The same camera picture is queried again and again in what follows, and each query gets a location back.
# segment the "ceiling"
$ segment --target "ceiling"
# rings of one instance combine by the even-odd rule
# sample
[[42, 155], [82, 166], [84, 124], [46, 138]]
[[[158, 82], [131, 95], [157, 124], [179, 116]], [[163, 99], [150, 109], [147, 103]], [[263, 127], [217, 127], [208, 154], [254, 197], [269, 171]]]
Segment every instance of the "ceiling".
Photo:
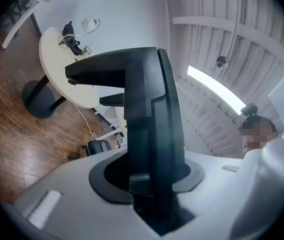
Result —
[[[258, 114], [284, 126], [268, 94], [284, 76], [284, 11], [275, 0], [166, 0], [169, 56], [182, 113], [185, 149], [242, 158], [237, 115], [218, 95], [187, 75], [188, 65], [210, 75]], [[227, 56], [230, 67], [216, 66]]]

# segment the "fluorescent light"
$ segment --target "fluorescent light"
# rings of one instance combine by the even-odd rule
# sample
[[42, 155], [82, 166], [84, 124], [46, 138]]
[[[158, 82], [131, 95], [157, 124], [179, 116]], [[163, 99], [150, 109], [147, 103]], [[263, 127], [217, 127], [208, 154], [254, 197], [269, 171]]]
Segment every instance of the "fluorescent light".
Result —
[[226, 101], [237, 114], [241, 114], [241, 109], [246, 105], [221, 83], [192, 66], [188, 67], [187, 74], [215, 92], [219, 97]]

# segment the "power cord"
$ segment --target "power cord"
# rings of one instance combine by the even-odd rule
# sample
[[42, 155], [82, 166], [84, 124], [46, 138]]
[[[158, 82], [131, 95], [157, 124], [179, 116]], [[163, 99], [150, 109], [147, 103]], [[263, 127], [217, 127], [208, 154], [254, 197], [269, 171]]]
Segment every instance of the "power cord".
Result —
[[88, 122], [87, 122], [86, 118], [85, 118], [84, 115], [81, 113], [81, 111], [78, 109], [77, 105], [74, 104], [74, 106], [76, 106], [77, 111], [82, 115], [82, 117], [83, 117], [84, 120], [86, 121], [87, 126], [89, 127], [90, 133], [92, 134], [91, 140], [92, 140], [92, 141], [93, 141], [93, 140], [96, 140], [96, 133], [91, 131], [91, 127], [88, 125]]

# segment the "round white table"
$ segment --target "round white table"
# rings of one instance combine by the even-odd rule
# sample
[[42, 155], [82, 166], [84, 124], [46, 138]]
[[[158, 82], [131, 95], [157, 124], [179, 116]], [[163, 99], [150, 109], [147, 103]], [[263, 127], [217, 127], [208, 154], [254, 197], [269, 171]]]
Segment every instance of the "round white table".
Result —
[[[48, 118], [65, 100], [90, 109], [99, 104], [97, 88], [92, 85], [68, 83], [65, 67], [78, 59], [70, 48], [58, 45], [61, 31], [56, 27], [48, 28], [39, 42], [39, 56], [45, 76], [40, 81], [28, 82], [22, 91], [22, 100], [26, 109], [35, 117]], [[52, 91], [46, 86], [48, 82], [62, 95], [55, 101]]]

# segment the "person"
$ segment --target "person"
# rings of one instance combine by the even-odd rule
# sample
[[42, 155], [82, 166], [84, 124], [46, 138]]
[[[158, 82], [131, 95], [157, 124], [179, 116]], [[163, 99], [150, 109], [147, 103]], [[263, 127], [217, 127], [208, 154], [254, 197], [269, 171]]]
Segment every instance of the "person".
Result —
[[267, 142], [278, 137], [274, 123], [256, 114], [250, 115], [241, 127], [244, 156], [250, 150], [262, 149]]

